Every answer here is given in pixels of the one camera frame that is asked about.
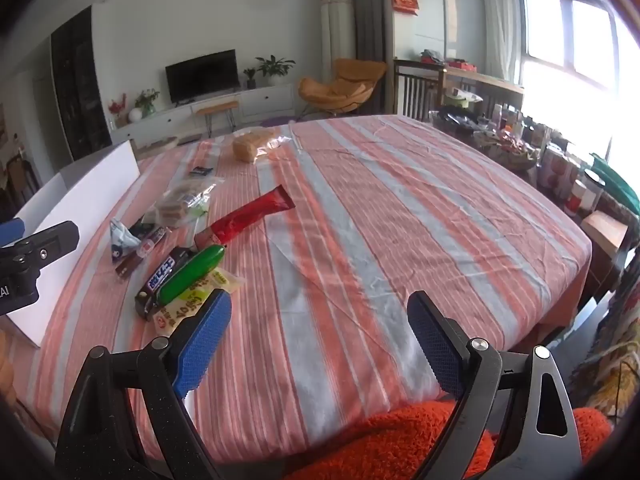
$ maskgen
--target bottle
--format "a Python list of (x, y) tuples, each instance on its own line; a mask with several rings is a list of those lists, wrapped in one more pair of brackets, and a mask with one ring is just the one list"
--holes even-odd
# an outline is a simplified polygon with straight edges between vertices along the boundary
[(582, 202), (582, 197), (584, 196), (584, 192), (586, 190), (587, 187), (579, 180), (576, 180), (574, 182), (574, 186), (571, 189), (571, 194), (564, 204), (564, 212), (566, 215), (571, 217), (576, 215), (578, 209), (580, 209), (580, 203)]
[(502, 105), (494, 106), (494, 113), (491, 114), (491, 122), (495, 123), (497, 126), (500, 126), (500, 122), (502, 121)]
[(524, 124), (522, 121), (519, 121), (513, 125), (513, 138), (516, 140), (520, 140), (522, 138), (522, 133), (524, 131)]

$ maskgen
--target wooden table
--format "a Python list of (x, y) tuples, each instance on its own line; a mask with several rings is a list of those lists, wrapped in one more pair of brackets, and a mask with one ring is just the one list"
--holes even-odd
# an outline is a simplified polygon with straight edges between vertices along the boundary
[(231, 131), (236, 130), (236, 120), (234, 119), (235, 108), (239, 108), (240, 103), (238, 101), (229, 101), (227, 103), (221, 103), (219, 105), (213, 105), (206, 108), (201, 108), (196, 111), (196, 115), (204, 116), (205, 123), (207, 124), (207, 135), (209, 139), (211, 138), (211, 134), (213, 133), (212, 126), (212, 118), (215, 114), (219, 114), (220, 112), (226, 112), (226, 118), (229, 121), (229, 125), (231, 126)]
[[(461, 90), (478, 94), (483, 99), (482, 102), (476, 104), (475, 111), (478, 115), (484, 112), (487, 117), (490, 117), (496, 104), (508, 104), (517, 110), (522, 109), (524, 88), (509, 81), (478, 72), (420, 61), (396, 59), (394, 65), (396, 72), (394, 81), (396, 113), (402, 113), (419, 121), (426, 120), (425, 110), (427, 108), (431, 109), (426, 86), (433, 88), (436, 92), (433, 102), (434, 109), (442, 106), (444, 91), (449, 87), (460, 88)], [(401, 77), (406, 79), (404, 82), (403, 110), (398, 109)]]

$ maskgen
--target green cloth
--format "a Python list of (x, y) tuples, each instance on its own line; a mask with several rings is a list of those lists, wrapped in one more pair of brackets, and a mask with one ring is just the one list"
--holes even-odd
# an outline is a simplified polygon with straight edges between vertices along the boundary
[(591, 155), (593, 155), (593, 167), (591, 169), (604, 180), (605, 191), (631, 212), (640, 215), (640, 201), (636, 192), (631, 189), (625, 179), (611, 169), (606, 160), (595, 153), (591, 153)]

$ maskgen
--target white cardboard box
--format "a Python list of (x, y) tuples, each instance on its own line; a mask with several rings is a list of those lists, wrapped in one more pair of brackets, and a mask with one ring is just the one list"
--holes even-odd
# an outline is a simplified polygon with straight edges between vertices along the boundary
[(80, 234), (78, 248), (42, 269), (36, 303), (7, 314), (14, 325), (40, 346), (62, 289), (100, 224), (140, 176), (130, 142), (110, 146), (63, 168), (18, 214), (24, 236), (71, 220)]

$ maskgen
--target jar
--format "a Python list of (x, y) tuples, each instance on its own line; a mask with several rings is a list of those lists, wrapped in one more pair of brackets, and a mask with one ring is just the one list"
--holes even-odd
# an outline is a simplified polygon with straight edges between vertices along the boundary
[(591, 193), (584, 197), (585, 203), (580, 204), (580, 208), (584, 209), (586, 212), (592, 213), (595, 211), (596, 206), (598, 205), (598, 200), (600, 200), (600, 197), (602, 196), (602, 191), (605, 186), (604, 180), (602, 180), (597, 173), (591, 170), (584, 170), (581, 180)]
[(578, 209), (580, 209), (580, 204), (582, 203), (582, 197), (584, 196), (585, 191), (587, 191), (587, 187), (579, 180), (576, 180), (571, 188), (569, 198), (564, 204), (564, 212), (567, 215), (572, 217), (576, 215)]

